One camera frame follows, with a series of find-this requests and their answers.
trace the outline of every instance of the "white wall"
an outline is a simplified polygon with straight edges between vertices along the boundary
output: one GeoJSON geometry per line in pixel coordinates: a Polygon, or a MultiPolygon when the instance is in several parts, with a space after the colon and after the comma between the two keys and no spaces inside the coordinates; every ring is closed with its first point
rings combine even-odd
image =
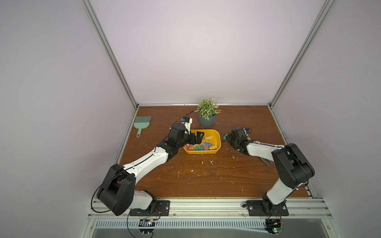
{"type": "Polygon", "coordinates": [[[0,237],[78,237],[133,108],[79,0],[0,3],[0,237]]]}
{"type": "Polygon", "coordinates": [[[138,103],[268,103],[324,0],[91,0],[138,103]]]}
{"type": "Polygon", "coordinates": [[[381,2],[337,1],[275,112],[345,238],[379,237],[381,2]]]}

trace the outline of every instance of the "brush bristles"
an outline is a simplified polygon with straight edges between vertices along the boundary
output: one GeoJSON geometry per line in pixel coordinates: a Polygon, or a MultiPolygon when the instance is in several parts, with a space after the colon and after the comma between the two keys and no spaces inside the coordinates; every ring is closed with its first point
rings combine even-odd
{"type": "Polygon", "coordinates": [[[148,117],[136,117],[135,122],[150,122],[152,116],[148,117]]]}

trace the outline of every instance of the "teal brush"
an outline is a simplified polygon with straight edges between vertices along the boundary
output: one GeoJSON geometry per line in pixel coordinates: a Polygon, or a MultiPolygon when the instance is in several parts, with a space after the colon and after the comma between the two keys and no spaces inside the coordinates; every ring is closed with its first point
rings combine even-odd
{"type": "Polygon", "coordinates": [[[149,117],[136,117],[134,127],[138,129],[138,134],[136,135],[137,138],[140,137],[140,134],[142,133],[142,129],[146,129],[149,126],[149,123],[151,121],[151,116],[149,117]]]}

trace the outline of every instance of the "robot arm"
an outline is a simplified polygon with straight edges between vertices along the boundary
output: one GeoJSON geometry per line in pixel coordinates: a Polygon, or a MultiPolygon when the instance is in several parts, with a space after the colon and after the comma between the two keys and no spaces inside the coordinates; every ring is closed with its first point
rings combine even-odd
{"type": "Polygon", "coordinates": [[[97,198],[117,216],[128,208],[141,209],[143,216],[152,214],[157,199],[147,191],[135,191],[135,185],[151,170],[173,158],[180,147],[201,143],[203,133],[197,132],[197,136],[190,133],[191,124],[192,118],[183,117],[181,123],[173,125],[168,136],[151,152],[129,164],[111,166],[97,198]]]}
{"type": "Polygon", "coordinates": [[[295,144],[260,143],[249,138],[250,132],[251,130],[248,128],[236,127],[232,129],[226,139],[234,149],[243,154],[274,161],[279,179],[263,195],[261,206],[266,215],[278,214],[284,207],[286,198],[314,176],[315,170],[295,144]]]}

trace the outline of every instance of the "metal panel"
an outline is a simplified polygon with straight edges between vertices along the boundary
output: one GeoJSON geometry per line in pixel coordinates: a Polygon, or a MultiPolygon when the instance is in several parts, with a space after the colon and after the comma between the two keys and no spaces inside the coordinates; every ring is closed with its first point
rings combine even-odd
{"type": "MultiPolygon", "coordinates": [[[[128,227],[138,228],[140,219],[129,218],[128,227]]],[[[127,228],[127,219],[98,219],[96,228],[127,228]]],[[[179,229],[179,228],[265,228],[265,219],[252,218],[250,220],[236,219],[182,219],[171,218],[155,222],[155,229],[179,229]]]]}
{"type": "MultiPolygon", "coordinates": [[[[198,103],[141,103],[140,107],[167,107],[167,106],[197,106],[198,103]]],[[[219,106],[267,106],[266,102],[253,102],[253,103],[234,103],[234,102],[224,102],[217,103],[219,106]]]]}
{"type": "Polygon", "coordinates": [[[119,164],[120,161],[122,160],[124,149],[126,148],[126,144],[127,144],[128,138],[130,136],[132,126],[134,125],[135,118],[136,118],[136,115],[138,113],[138,110],[139,110],[139,106],[135,109],[134,114],[131,116],[131,119],[130,119],[130,121],[128,123],[126,133],[125,133],[123,141],[122,141],[122,143],[120,145],[119,152],[118,152],[118,155],[117,155],[117,157],[115,159],[115,163],[114,164],[119,164]]]}
{"type": "MultiPolygon", "coordinates": [[[[162,198],[171,201],[170,215],[161,219],[170,218],[235,218],[252,219],[242,204],[246,200],[261,200],[260,198],[162,198]]],[[[330,218],[331,214],[323,199],[290,198],[287,199],[290,216],[284,218],[330,218]]],[[[93,207],[99,211],[108,210],[99,200],[95,200],[93,207]]],[[[127,210],[121,216],[112,212],[97,213],[89,211],[89,217],[121,218],[129,213],[127,210]]]]}
{"type": "Polygon", "coordinates": [[[134,96],[132,95],[132,92],[127,84],[126,78],[123,75],[122,70],[120,69],[120,66],[115,58],[114,53],[112,52],[111,46],[106,38],[106,35],[104,34],[104,31],[101,27],[101,24],[99,23],[99,20],[94,12],[94,8],[91,5],[89,0],[82,0],[84,4],[85,11],[87,13],[87,16],[90,18],[91,23],[94,26],[95,32],[98,35],[99,40],[101,41],[104,49],[106,50],[107,55],[109,56],[112,66],[114,67],[115,71],[117,72],[117,75],[135,109],[137,109],[138,104],[135,101],[134,96]]]}
{"type": "Polygon", "coordinates": [[[311,30],[309,31],[309,33],[306,37],[306,40],[304,41],[302,47],[300,48],[298,54],[296,55],[296,58],[295,58],[294,62],[292,63],[290,69],[288,70],[286,77],[283,79],[283,81],[282,81],[277,93],[275,94],[274,98],[269,103],[271,107],[274,107],[274,105],[277,103],[280,95],[283,92],[283,89],[285,88],[288,81],[290,80],[290,78],[294,74],[296,68],[298,67],[298,65],[302,61],[305,53],[307,52],[309,46],[311,45],[311,42],[314,40],[316,33],[318,32],[320,26],[322,25],[325,17],[327,16],[329,11],[331,10],[331,7],[332,7],[334,2],[335,2],[335,0],[326,0],[325,1],[319,15],[317,16],[311,30]]]}
{"type": "MultiPolygon", "coordinates": [[[[275,111],[273,110],[273,108],[270,105],[269,105],[269,110],[270,110],[270,112],[272,114],[272,117],[274,118],[274,121],[275,121],[275,124],[278,127],[278,130],[280,131],[280,134],[282,135],[283,141],[285,142],[285,144],[288,144],[289,141],[288,141],[286,132],[283,130],[283,128],[282,128],[282,126],[281,126],[281,124],[280,124],[280,122],[278,120],[278,117],[275,114],[275,111]]],[[[315,194],[314,194],[314,191],[312,190],[310,185],[307,185],[306,189],[307,189],[307,193],[308,193],[309,196],[311,196],[312,198],[316,198],[315,194]]]]}

